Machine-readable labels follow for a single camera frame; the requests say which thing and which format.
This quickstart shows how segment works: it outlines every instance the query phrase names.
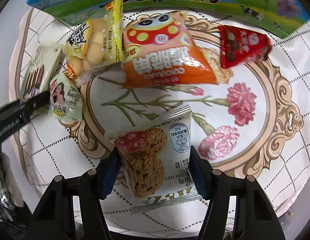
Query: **plastic wrapper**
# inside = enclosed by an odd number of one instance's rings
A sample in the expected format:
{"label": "plastic wrapper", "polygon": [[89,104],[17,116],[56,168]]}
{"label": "plastic wrapper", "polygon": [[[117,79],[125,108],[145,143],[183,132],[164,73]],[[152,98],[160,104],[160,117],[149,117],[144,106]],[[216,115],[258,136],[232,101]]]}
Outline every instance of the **plastic wrapper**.
{"label": "plastic wrapper", "polygon": [[83,22],[66,42],[68,76],[79,87],[122,61],[122,0]]}
{"label": "plastic wrapper", "polygon": [[265,34],[228,25],[219,26],[219,30],[222,68],[268,58],[272,44]]}
{"label": "plastic wrapper", "polygon": [[132,213],[199,198],[188,171],[191,108],[183,104],[144,126],[106,133],[118,148]]}
{"label": "plastic wrapper", "polygon": [[65,46],[55,42],[40,43],[36,47],[21,85],[22,102],[48,90],[49,82],[63,58],[63,50]]}
{"label": "plastic wrapper", "polygon": [[211,83],[216,77],[184,24],[186,13],[156,15],[124,29],[125,88]]}
{"label": "plastic wrapper", "polygon": [[82,98],[78,89],[63,74],[57,74],[50,82],[48,113],[66,122],[82,120]]}
{"label": "plastic wrapper", "polygon": [[7,173],[2,155],[4,154],[0,152],[0,221],[10,220],[12,222],[15,205],[8,191],[9,181],[6,180]]}

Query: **wafer package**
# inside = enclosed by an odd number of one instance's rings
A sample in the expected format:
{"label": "wafer package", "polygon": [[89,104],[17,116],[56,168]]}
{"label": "wafer package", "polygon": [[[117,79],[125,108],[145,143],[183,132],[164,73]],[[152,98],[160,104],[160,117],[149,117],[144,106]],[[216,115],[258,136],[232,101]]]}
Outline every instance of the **wafer package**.
{"label": "wafer package", "polygon": [[69,79],[81,86],[122,61],[122,0],[114,0],[83,22],[66,42]]}
{"label": "wafer package", "polygon": [[217,84],[216,77],[185,26],[186,12],[155,15],[123,31],[124,88]]}
{"label": "wafer package", "polygon": [[183,104],[145,126],[111,132],[131,190],[131,213],[199,199],[188,171],[191,108]]}
{"label": "wafer package", "polygon": [[49,82],[62,61],[64,53],[65,46],[56,42],[42,42],[36,47],[21,85],[22,102],[48,90]]}

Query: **table surface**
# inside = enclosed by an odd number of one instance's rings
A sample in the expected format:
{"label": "table surface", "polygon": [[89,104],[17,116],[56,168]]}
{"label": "table surface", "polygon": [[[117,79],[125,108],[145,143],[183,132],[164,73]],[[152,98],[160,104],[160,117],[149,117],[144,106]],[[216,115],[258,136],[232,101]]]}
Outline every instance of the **table surface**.
{"label": "table surface", "polygon": [[[10,0],[2,13],[0,14],[0,106],[9,101],[8,98],[8,66],[10,57],[19,34],[19,22],[22,16],[30,7],[26,0]],[[21,169],[16,163],[14,151],[7,141],[3,145],[6,152],[12,160],[12,168],[15,174],[20,190],[23,193],[26,203],[30,210],[34,210],[38,196],[30,188],[30,185],[23,175]],[[285,231],[287,239],[295,239],[310,217],[310,179],[303,191],[291,207],[294,217],[291,220],[291,226]]]}

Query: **printed tablecloth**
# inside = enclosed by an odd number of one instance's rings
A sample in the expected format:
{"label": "printed tablecloth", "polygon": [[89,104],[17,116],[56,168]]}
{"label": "printed tablecloth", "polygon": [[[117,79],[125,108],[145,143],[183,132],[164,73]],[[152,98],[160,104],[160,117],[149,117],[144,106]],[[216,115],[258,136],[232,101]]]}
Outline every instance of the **printed tablecloth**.
{"label": "printed tablecloth", "polygon": [[[124,14],[124,26],[172,10],[128,12]],[[241,178],[254,175],[276,210],[304,185],[310,176],[310,21],[285,40],[267,33],[274,45],[267,61],[229,70],[220,67],[218,26],[266,32],[231,16],[190,8],[186,24],[219,85],[128,92],[120,89],[125,79],[122,66],[112,66],[81,87],[82,122],[62,123],[41,110],[13,137],[24,172],[38,194],[44,193],[56,175],[80,176],[95,168],[99,158],[108,157],[113,146],[104,138],[105,131],[139,125],[183,102],[188,102],[193,111],[191,143],[214,168]],[[10,64],[11,100],[19,98],[38,42],[65,44],[74,29],[36,9],[24,16]],[[65,61],[58,71],[66,71]],[[131,215],[130,194],[120,172],[112,193],[101,202],[110,230],[143,237],[198,234],[208,201],[195,200]],[[232,197],[226,230],[232,229],[234,209]],[[78,198],[74,198],[74,210],[75,220],[81,222]]]}

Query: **orange snack bag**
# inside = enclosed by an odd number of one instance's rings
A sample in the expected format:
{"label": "orange snack bag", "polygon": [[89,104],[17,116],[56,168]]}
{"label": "orange snack bag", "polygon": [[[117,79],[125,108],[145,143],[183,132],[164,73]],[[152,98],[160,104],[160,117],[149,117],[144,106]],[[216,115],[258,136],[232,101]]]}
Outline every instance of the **orange snack bag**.
{"label": "orange snack bag", "polygon": [[216,77],[184,25],[186,14],[156,15],[124,29],[123,88],[210,83]]}

